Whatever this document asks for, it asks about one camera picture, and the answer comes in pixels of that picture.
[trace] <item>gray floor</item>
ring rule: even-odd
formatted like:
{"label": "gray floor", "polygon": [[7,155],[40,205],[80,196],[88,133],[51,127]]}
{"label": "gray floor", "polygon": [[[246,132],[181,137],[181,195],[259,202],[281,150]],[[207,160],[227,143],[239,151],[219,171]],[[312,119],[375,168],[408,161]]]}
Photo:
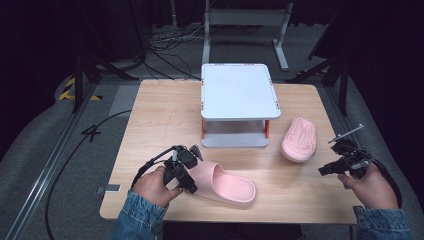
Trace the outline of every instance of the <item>gray floor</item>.
{"label": "gray floor", "polygon": [[[297,71],[309,69],[323,61],[319,58],[309,61],[307,56],[324,29],[325,26],[291,26],[288,28],[283,43],[290,67],[288,72],[282,72],[279,69],[271,45],[271,40],[278,33],[278,29],[273,28],[262,28],[254,33],[247,33],[240,29],[216,31],[212,35],[211,62],[264,63],[268,66],[273,80],[293,78]],[[165,30],[174,29],[169,27],[157,31]],[[200,77],[203,48],[201,38],[200,34],[199,38],[162,52],[178,55],[185,64],[178,57],[162,56],[183,71],[191,71],[192,75]],[[190,78],[153,54],[147,55],[146,63],[173,78]],[[117,63],[117,66],[126,64],[128,62]],[[145,66],[140,66],[129,73],[140,79],[165,78],[152,71],[149,73]],[[386,164],[400,185],[404,198],[404,210],[408,215],[413,235],[415,239],[422,239],[424,236],[422,209],[414,192],[390,155],[384,139],[354,84],[352,82],[349,84],[348,117],[343,117],[334,107],[337,86],[323,88],[319,79],[319,76],[313,76],[304,83],[311,83],[317,87],[335,133],[346,132],[346,129],[352,129],[359,123],[366,126],[365,130],[357,132],[355,136],[373,156]],[[64,79],[63,83],[58,86],[56,99],[66,83],[67,79]],[[84,135],[81,135],[83,130],[93,124],[98,124],[113,113],[131,108],[139,83],[121,81],[113,75],[104,76],[104,80],[95,88],[94,92],[95,95],[102,96],[103,100],[89,101],[83,109],[74,130],[66,141],[63,152],[58,155],[58,168],[52,179],[83,139]],[[9,232],[30,194],[32,186],[55,150],[56,143],[72,116],[72,108],[72,101],[58,100],[54,106],[28,124],[0,163],[0,238],[4,238]],[[115,222],[102,219],[99,215],[102,195],[97,194],[96,190],[108,182],[127,121],[128,115],[119,116],[99,127],[98,130],[101,134],[96,135],[93,142],[82,143],[61,174],[54,188],[49,208],[51,229],[57,239],[104,239],[112,230]],[[329,159],[329,161],[334,160],[337,160],[337,155],[334,159]],[[35,211],[29,218],[28,224],[23,225],[22,239],[48,239],[44,223],[44,209],[49,187],[34,208]],[[302,230],[308,239],[349,239],[349,228],[345,225],[302,225]]]}

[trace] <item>metal stand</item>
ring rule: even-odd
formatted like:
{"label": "metal stand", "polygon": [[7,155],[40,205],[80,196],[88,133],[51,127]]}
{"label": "metal stand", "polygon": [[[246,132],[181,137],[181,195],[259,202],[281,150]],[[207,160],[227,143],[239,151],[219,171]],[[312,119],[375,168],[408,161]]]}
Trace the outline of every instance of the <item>metal stand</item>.
{"label": "metal stand", "polygon": [[273,40],[274,49],[281,70],[288,71],[286,57],[281,47],[287,30],[293,3],[288,3],[285,10],[253,10],[253,9],[213,9],[206,0],[205,7],[205,43],[203,45],[202,64],[209,63],[211,39],[210,25],[265,25],[280,26],[280,36]]}
{"label": "metal stand", "polygon": [[83,102],[83,75],[85,73],[88,81],[90,83],[100,83],[100,80],[102,79],[102,76],[100,75],[98,69],[96,68],[96,65],[101,65],[105,69],[107,69],[109,72],[116,74],[117,76],[121,77],[124,80],[139,80],[136,77],[130,76],[126,74],[125,72],[119,70],[112,64],[103,61],[102,59],[96,57],[93,54],[87,53],[86,51],[82,50],[80,52],[80,55],[77,57],[77,60],[75,61],[75,69],[74,69],[74,76],[75,76],[75,105],[73,112],[77,112],[79,107],[81,106]]}

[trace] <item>white box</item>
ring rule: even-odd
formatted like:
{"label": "white box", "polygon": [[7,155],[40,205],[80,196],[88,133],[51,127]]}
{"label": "white box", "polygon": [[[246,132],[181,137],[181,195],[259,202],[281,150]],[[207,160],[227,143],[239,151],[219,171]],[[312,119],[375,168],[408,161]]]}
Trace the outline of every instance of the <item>white box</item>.
{"label": "white box", "polygon": [[201,115],[205,147],[266,147],[281,115],[267,66],[204,64]]}

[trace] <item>pink slipper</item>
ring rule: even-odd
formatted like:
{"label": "pink slipper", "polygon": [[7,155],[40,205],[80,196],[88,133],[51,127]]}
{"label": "pink slipper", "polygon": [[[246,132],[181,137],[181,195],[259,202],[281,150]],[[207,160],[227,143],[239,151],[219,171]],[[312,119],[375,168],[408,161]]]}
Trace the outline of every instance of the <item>pink slipper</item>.
{"label": "pink slipper", "polygon": [[304,118],[294,118],[283,139],[283,155],[294,162],[304,162],[312,158],[316,148],[315,125]]}
{"label": "pink slipper", "polygon": [[187,171],[198,187],[194,195],[236,206],[249,206],[255,200],[253,182],[226,173],[218,163],[199,161],[196,167]]}

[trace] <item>metal frame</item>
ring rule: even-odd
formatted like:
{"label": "metal frame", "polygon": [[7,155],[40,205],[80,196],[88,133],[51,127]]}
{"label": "metal frame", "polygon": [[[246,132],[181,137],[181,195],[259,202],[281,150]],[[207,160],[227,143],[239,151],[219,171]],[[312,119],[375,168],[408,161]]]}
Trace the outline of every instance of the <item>metal frame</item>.
{"label": "metal frame", "polygon": [[50,157],[47,160],[43,171],[40,173],[38,179],[35,181],[30,194],[28,195],[18,216],[13,222],[12,227],[9,229],[9,232],[7,233],[5,239],[20,239],[23,233],[25,232],[25,229],[28,226],[28,223],[31,220],[38,204],[40,203],[44,192],[49,187],[49,183],[53,178],[55,170],[60,163],[63,151],[68,143],[70,135],[74,131],[75,126],[81,118],[81,115],[85,107],[87,106],[90,97],[93,95],[96,86],[97,84],[95,83],[89,83],[89,86],[85,90],[83,99],[81,101],[80,109],[71,115],[68,123],[66,124],[65,129],[62,132],[62,135],[60,136],[56,146],[50,154]]}
{"label": "metal frame", "polygon": [[281,70],[288,71],[286,57],[281,47],[287,30],[293,3],[288,3],[285,10],[255,10],[255,9],[213,9],[209,0],[205,7],[205,42],[203,45],[202,64],[209,63],[211,51],[211,25],[266,25],[280,26],[278,39],[273,40],[274,49],[280,63]]}

